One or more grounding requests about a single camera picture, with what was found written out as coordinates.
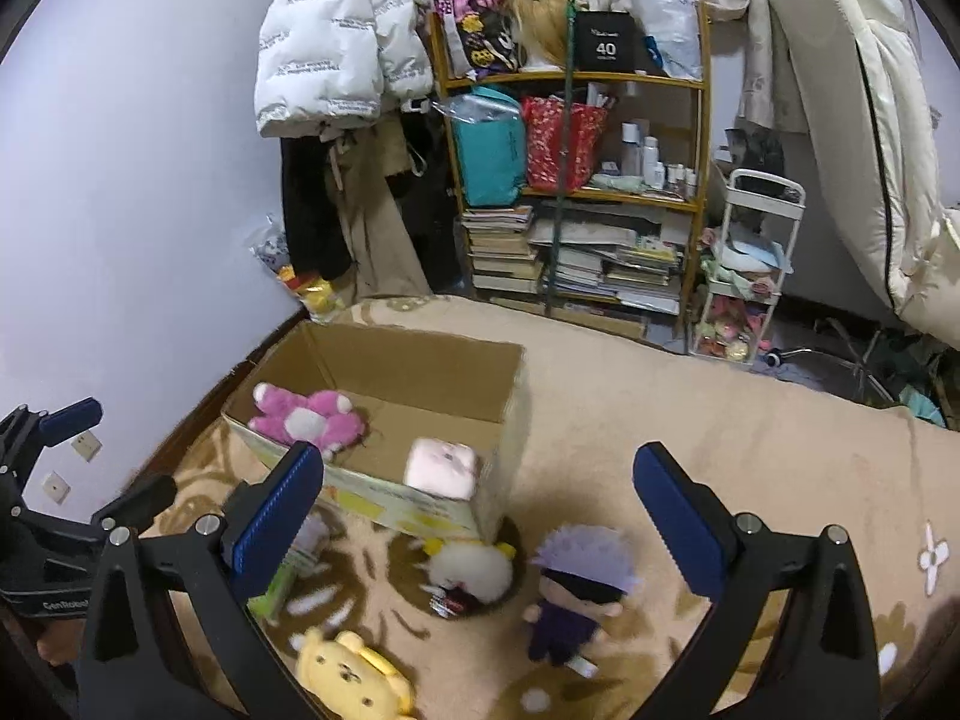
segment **open cardboard box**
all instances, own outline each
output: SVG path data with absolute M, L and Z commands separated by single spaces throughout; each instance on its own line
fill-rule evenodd
M 523 347 L 397 327 L 301 322 L 224 404 L 223 417 L 267 467 L 286 447 L 253 432 L 260 382 L 299 394 L 337 389 L 368 425 L 328 463 L 321 498 L 412 536 L 493 541 L 529 425 Z M 419 437 L 464 443 L 480 472 L 469 501 L 403 485 Z

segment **pink stuffed toy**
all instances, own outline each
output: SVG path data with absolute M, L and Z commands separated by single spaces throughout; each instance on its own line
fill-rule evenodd
M 261 382 L 253 388 L 253 402 L 264 413 L 247 426 L 282 445 L 310 442 L 325 461 L 356 442 L 366 426 L 346 395 L 322 389 L 309 397 Z

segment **doll with purple hair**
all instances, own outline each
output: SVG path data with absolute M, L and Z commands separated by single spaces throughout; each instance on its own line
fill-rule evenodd
M 597 525 L 565 525 L 536 551 L 541 600 L 523 618 L 533 623 L 528 655 L 564 665 L 587 642 L 602 640 L 600 622 L 623 611 L 620 601 L 637 584 L 620 534 Z

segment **white wall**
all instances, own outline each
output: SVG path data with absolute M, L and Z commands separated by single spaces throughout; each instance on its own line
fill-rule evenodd
M 960 204 L 960 68 L 920 6 L 915 6 L 928 101 L 943 114 L 934 134 L 940 156 L 944 204 Z M 734 126 L 743 84 L 746 23 L 716 23 L 712 28 L 712 143 L 726 143 L 724 130 Z M 850 311 L 868 319 L 888 319 L 891 311 L 870 289 L 837 236 L 827 213 L 813 146 L 808 135 L 781 136 L 787 175 L 808 192 L 808 210 L 800 225 L 794 274 L 784 284 L 788 295 Z
M 104 405 L 103 450 L 47 450 L 36 509 L 88 518 L 296 308 L 244 246 L 280 207 L 269 2 L 43 0 L 0 64 L 0 415 Z

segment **beige blanket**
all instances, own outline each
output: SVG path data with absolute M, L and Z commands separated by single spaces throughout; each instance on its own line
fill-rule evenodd
M 534 570 L 494 613 L 443 621 L 425 610 L 416 568 L 422 552 L 406 536 L 347 517 L 325 568 L 295 588 L 295 613 L 268 628 L 282 653 L 293 654 L 291 637 L 296 643 L 310 625 L 357 630 L 415 683 L 421 720 L 517 719 L 547 705 L 542 716 L 557 720 L 629 718 L 707 609 L 685 588 L 632 490 L 632 457 L 648 440 L 663 442 L 733 512 L 748 509 L 791 533 L 819 533 L 832 522 L 848 528 L 870 593 L 888 702 L 909 689 L 954 624 L 949 602 L 960 575 L 950 560 L 940 562 L 943 547 L 939 557 L 923 553 L 928 541 L 936 553 L 941 541 L 960 539 L 956 434 L 906 409 L 871 410 L 721 362 L 459 298 L 373 301 L 345 319 L 523 344 L 533 416 L 509 509 L 523 547 L 529 553 L 565 522 L 620 528 L 643 586 L 611 625 L 610 640 L 589 652 L 600 668 L 587 680 L 527 659 L 520 613 L 535 598 Z M 214 424 L 184 459 L 181 493 L 160 531 L 189 527 L 238 478 L 263 473 L 226 425 Z M 749 689 L 782 600 L 768 605 L 724 704 Z M 185 610 L 182 618 L 205 677 L 223 695 L 196 621 Z

